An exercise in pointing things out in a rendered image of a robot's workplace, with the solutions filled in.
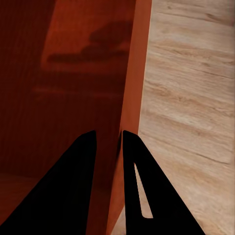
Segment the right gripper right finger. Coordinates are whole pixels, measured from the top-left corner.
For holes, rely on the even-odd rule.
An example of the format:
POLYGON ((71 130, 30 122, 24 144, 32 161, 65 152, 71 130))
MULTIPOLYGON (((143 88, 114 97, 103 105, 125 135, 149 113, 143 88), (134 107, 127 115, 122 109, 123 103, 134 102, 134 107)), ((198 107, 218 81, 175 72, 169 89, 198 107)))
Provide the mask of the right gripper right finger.
POLYGON ((142 139, 123 131, 126 235, 205 235, 142 139), (136 164, 153 218, 145 218, 135 173, 136 164))

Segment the storage box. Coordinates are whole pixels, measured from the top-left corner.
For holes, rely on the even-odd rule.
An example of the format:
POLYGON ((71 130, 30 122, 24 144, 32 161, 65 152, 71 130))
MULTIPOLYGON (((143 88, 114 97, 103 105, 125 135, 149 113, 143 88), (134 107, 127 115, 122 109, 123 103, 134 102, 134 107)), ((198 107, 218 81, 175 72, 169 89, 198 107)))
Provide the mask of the storage box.
POLYGON ((0 0, 0 226, 95 130, 86 235, 111 235, 125 206, 123 131, 138 135, 151 7, 0 0))

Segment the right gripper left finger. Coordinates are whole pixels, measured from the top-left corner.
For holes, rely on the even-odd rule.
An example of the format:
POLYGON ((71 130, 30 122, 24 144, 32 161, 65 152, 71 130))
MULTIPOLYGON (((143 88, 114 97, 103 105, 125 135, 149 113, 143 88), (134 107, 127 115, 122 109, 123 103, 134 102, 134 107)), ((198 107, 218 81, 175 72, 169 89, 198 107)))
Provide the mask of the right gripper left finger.
POLYGON ((79 136, 0 226, 0 235, 86 235, 96 131, 79 136))

